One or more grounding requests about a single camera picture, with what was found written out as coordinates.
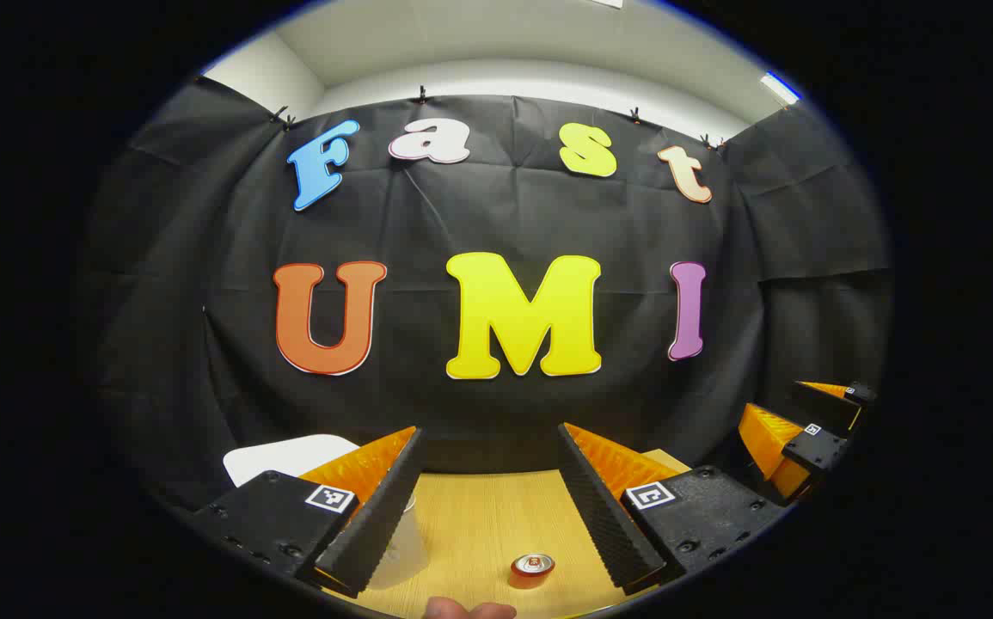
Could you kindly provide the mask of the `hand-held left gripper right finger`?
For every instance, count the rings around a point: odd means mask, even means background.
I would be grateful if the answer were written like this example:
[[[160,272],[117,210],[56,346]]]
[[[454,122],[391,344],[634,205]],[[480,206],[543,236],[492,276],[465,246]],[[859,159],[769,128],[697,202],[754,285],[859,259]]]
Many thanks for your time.
[[[613,584],[626,594],[696,579],[788,509],[714,466],[678,473],[570,423],[559,470]]]

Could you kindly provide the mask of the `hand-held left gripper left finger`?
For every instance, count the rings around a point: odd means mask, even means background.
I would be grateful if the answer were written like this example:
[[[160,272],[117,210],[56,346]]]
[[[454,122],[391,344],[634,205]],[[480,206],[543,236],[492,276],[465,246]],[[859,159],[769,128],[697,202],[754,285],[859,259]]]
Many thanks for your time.
[[[425,431],[410,426],[308,473],[265,470],[206,503],[190,524],[281,579],[356,597],[389,548],[425,450]]]

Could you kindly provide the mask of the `red pop can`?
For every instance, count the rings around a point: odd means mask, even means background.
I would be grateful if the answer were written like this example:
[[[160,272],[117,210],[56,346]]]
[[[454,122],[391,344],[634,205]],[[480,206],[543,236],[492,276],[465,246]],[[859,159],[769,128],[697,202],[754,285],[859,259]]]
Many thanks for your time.
[[[524,554],[509,565],[507,584],[513,589],[535,589],[546,583],[554,569],[555,560],[550,555]]]

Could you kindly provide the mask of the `white desktop garbage bin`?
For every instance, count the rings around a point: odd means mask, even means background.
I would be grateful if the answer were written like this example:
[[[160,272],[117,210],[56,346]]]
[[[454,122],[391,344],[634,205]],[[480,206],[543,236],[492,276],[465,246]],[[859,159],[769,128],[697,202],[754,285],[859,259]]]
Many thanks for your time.
[[[341,436],[315,434],[236,448],[224,455],[222,463],[233,485],[240,487],[265,470],[301,475],[358,449],[358,445]],[[426,567],[428,549],[419,529],[416,497],[411,496],[389,547],[371,576],[369,588],[397,586],[425,571]]]

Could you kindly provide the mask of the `wooden desktop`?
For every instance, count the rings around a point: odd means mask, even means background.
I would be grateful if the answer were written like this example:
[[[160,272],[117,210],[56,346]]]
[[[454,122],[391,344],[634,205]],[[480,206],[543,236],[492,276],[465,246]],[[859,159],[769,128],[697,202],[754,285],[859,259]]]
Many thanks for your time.
[[[366,589],[359,606],[420,619],[426,600],[441,596],[469,608],[509,604],[519,619],[564,619],[627,602],[611,584],[558,470],[425,473],[414,494],[426,567],[389,588]],[[554,557],[555,572],[537,588],[513,588],[511,563],[528,553]]]

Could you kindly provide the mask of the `black backdrop cloth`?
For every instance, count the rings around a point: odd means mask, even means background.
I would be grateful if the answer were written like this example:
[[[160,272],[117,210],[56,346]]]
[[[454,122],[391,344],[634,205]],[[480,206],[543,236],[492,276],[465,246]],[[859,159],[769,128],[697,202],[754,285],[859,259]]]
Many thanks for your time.
[[[598,263],[601,368],[446,372],[487,252],[525,297]],[[567,420],[634,450],[716,458],[752,402],[878,388],[892,251],[864,169],[818,114],[775,111],[712,151],[610,111],[516,95],[342,109],[284,128],[189,83],[108,169],[78,310],[113,443],[182,509],[229,451],[426,431],[433,473],[556,467]]]

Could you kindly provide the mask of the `ceiling light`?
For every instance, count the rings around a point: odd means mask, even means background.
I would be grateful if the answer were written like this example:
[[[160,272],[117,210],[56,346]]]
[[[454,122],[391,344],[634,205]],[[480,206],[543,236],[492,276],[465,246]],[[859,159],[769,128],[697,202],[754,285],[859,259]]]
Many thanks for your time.
[[[801,101],[802,97],[794,88],[788,86],[787,83],[783,82],[779,76],[771,71],[764,73],[760,81],[761,85],[767,88],[768,91],[779,101],[784,107],[793,106],[795,103]]]

